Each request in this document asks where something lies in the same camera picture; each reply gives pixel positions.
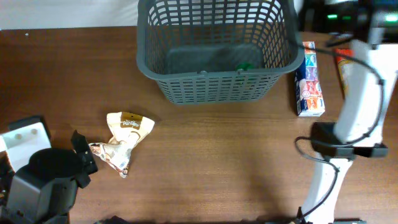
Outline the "small green object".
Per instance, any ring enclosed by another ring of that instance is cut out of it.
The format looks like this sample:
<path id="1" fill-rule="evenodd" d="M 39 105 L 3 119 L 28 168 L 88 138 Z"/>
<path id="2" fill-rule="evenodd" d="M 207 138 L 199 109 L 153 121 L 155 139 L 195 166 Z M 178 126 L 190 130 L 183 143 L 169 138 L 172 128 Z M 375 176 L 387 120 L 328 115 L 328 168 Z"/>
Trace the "small green object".
<path id="1" fill-rule="evenodd" d="M 241 63 L 236 67 L 236 71 L 247 71 L 254 69 L 254 66 L 251 63 Z"/>

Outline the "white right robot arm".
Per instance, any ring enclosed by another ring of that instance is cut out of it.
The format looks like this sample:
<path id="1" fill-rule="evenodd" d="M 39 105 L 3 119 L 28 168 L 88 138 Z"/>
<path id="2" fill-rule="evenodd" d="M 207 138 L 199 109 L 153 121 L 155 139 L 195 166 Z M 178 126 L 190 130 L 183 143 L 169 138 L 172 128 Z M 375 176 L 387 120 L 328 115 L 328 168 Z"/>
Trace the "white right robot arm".
<path id="1" fill-rule="evenodd" d="M 354 63 L 337 122 L 316 122 L 310 141 L 313 179 L 292 223 L 335 223 L 335 205 L 345 176 L 357 156 L 385 157 L 382 130 L 397 81 L 397 1 L 358 1 L 351 16 Z"/>

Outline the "blue white carton box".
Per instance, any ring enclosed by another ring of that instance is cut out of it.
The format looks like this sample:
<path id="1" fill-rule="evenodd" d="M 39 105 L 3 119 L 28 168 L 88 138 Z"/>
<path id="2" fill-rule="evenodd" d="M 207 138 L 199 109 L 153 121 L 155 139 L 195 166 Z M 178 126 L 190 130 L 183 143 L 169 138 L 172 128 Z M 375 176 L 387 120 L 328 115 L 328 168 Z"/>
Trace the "blue white carton box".
<path id="1" fill-rule="evenodd" d="M 303 42 L 303 46 L 314 49 L 315 43 Z M 320 117 L 325 112 L 325 102 L 318 77 L 317 55 L 311 49 L 304 50 L 304 60 L 295 71 L 297 115 Z"/>

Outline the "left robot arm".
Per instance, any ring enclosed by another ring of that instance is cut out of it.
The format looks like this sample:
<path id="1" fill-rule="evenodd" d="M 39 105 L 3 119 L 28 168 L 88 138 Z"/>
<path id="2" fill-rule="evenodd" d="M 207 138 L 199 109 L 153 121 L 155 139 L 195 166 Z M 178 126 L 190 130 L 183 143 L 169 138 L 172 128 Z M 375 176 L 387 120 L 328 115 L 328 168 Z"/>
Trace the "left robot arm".
<path id="1" fill-rule="evenodd" d="M 1 223 L 68 223 L 78 189 L 98 171 L 84 135 L 74 131 L 72 149 L 50 143 L 43 116 L 9 125 L 1 134 Z"/>

